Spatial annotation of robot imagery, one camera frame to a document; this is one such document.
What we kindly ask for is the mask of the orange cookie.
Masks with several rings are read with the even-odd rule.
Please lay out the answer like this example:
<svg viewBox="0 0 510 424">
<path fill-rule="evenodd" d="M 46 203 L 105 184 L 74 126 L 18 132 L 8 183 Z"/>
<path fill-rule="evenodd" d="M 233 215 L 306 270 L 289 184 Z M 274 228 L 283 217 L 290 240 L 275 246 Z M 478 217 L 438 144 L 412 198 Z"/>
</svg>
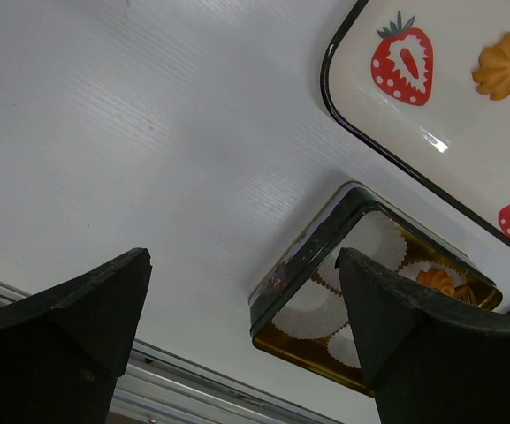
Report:
<svg viewBox="0 0 510 424">
<path fill-rule="evenodd" d="M 452 277 L 443 269 L 429 268 L 428 270 L 421 270 L 415 281 L 454 299 L 474 306 L 477 305 L 476 296 L 472 289 L 466 284 L 455 286 Z"/>
<path fill-rule="evenodd" d="M 472 80 L 476 92 L 492 101 L 502 101 L 510 95 L 510 32 L 496 44 L 482 49 Z"/>
</svg>

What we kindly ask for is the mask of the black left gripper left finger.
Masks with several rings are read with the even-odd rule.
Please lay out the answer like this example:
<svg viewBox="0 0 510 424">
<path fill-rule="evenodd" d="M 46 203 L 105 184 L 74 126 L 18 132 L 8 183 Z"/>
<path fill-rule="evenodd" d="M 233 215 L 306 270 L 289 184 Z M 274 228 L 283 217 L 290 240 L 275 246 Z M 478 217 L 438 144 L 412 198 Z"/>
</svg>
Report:
<svg viewBox="0 0 510 424">
<path fill-rule="evenodd" d="M 0 307 L 0 423 L 104 423 L 152 266 L 134 248 Z"/>
</svg>

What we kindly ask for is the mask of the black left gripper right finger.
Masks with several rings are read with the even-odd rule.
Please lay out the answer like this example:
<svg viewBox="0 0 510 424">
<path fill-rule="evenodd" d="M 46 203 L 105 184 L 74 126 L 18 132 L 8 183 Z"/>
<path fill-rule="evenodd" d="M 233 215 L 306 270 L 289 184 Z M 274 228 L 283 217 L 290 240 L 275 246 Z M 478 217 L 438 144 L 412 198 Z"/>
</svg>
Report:
<svg viewBox="0 0 510 424">
<path fill-rule="evenodd" d="M 510 315 L 426 288 L 353 248 L 337 264 L 383 423 L 510 423 Z"/>
</svg>

